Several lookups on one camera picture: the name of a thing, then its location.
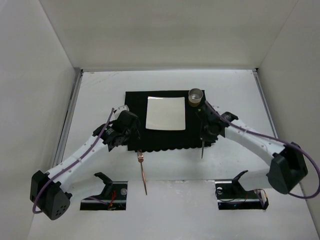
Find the silver table knife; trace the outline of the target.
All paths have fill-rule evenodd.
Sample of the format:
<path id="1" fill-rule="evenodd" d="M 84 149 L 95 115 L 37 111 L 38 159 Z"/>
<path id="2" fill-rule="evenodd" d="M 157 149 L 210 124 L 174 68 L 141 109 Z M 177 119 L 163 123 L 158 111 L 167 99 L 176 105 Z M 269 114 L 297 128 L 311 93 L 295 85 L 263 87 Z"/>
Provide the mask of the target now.
<path id="1" fill-rule="evenodd" d="M 201 159 L 204 157 L 204 147 L 205 147 L 205 142 L 202 140 L 201 141 Z"/>

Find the black cloth placemat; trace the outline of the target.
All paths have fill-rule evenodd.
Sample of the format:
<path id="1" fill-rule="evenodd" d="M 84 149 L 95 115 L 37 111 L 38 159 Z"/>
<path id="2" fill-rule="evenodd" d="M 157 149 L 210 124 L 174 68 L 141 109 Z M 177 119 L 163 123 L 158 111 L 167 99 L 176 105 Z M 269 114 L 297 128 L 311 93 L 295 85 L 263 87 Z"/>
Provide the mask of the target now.
<path id="1" fill-rule="evenodd" d="M 172 131 L 146 129 L 148 97 L 184 97 L 186 129 Z M 151 153 L 202 147 L 200 139 L 201 122 L 196 115 L 196 108 L 188 103 L 187 90 L 127 91 L 124 104 L 129 107 L 130 112 L 138 116 L 140 121 L 138 131 L 140 138 L 130 139 L 127 145 L 128 151 L 141 150 Z"/>

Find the copper fork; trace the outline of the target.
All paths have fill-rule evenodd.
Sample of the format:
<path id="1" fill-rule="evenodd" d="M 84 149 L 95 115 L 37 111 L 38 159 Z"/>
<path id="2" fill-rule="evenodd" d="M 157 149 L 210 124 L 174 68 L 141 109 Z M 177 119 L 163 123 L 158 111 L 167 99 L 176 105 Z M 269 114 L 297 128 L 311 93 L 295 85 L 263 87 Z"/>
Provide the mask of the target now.
<path id="1" fill-rule="evenodd" d="M 141 150 L 137 151 L 137 160 L 140 163 L 140 168 L 141 168 L 141 175 L 142 175 L 142 181 L 143 181 L 143 186 L 144 186 L 144 191 L 145 195 L 148 195 L 147 191 L 147 183 L 146 183 L 146 177 L 145 177 L 145 172 L 144 172 L 144 167 L 143 167 L 143 162 L 144 162 L 144 156 Z"/>

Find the silver metal cup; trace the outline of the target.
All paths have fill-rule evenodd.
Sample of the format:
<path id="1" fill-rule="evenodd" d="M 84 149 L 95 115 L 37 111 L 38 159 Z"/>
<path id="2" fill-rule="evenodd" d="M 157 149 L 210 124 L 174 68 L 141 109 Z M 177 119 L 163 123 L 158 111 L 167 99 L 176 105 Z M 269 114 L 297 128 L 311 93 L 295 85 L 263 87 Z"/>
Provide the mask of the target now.
<path id="1" fill-rule="evenodd" d="M 192 88 L 188 91 L 188 103 L 192 107 L 197 107 L 203 98 L 203 91 L 199 88 Z"/>

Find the square white plate black rim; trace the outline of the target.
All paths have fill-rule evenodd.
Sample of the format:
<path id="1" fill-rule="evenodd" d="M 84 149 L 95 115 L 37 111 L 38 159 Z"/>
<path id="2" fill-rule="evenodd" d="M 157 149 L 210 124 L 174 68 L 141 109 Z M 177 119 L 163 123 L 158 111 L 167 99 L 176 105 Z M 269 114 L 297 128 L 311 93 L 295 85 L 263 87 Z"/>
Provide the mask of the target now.
<path id="1" fill-rule="evenodd" d="M 186 129 L 185 97 L 147 98 L 145 128 L 157 131 Z"/>

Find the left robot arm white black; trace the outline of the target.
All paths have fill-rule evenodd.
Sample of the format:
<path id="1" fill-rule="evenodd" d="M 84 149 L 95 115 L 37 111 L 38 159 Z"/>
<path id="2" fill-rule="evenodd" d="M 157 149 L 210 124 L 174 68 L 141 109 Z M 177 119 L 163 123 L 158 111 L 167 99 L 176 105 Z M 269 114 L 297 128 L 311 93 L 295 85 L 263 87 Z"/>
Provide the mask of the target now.
<path id="1" fill-rule="evenodd" d="M 89 165 L 100 150 L 110 152 L 126 146 L 139 136 L 139 117 L 127 109 L 112 109 L 106 123 L 96 128 L 88 140 L 71 156 L 55 167 L 31 177 L 30 200 L 34 214 L 45 214 L 50 220 L 58 219 L 71 204 L 69 190 L 75 179 Z"/>

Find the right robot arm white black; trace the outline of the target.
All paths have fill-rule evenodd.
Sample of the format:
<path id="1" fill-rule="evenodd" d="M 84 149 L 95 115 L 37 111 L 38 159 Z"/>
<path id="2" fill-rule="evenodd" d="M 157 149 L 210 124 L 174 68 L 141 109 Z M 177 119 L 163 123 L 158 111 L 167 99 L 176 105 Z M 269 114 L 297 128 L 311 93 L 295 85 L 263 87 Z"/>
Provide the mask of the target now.
<path id="1" fill-rule="evenodd" d="M 286 195 L 308 174 L 297 144 L 263 137 L 233 113 L 226 111 L 219 114 L 207 104 L 195 113 L 200 120 L 201 140 L 215 143 L 219 136 L 224 137 L 240 144 L 267 164 L 267 169 L 243 170 L 234 178 L 244 190 L 272 188 Z"/>

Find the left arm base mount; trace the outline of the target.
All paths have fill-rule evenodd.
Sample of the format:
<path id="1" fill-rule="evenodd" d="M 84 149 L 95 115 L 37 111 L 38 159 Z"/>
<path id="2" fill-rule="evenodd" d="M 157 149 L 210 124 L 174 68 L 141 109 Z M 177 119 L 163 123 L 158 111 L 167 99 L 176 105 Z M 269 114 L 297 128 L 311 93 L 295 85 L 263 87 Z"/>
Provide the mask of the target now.
<path id="1" fill-rule="evenodd" d="M 102 172 L 94 174 L 99 185 L 98 194 L 81 200 L 81 211 L 125 211 L 127 208 L 128 181 L 113 181 Z"/>

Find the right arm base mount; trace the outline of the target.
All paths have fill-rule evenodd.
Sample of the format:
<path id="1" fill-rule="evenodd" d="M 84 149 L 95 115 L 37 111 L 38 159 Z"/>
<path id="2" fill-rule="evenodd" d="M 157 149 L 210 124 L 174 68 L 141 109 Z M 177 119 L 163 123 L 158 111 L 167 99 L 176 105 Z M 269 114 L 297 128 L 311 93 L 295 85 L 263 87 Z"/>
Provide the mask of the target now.
<path id="1" fill-rule="evenodd" d="M 246 174 L 244 170 L 234 178 L 217 179 L 215 184 L 215 196 L 219 210 L 266 210 L 269 207 L 269 199 L 264 189 L 258 188 L 245 190 L 239 180 Z"/>

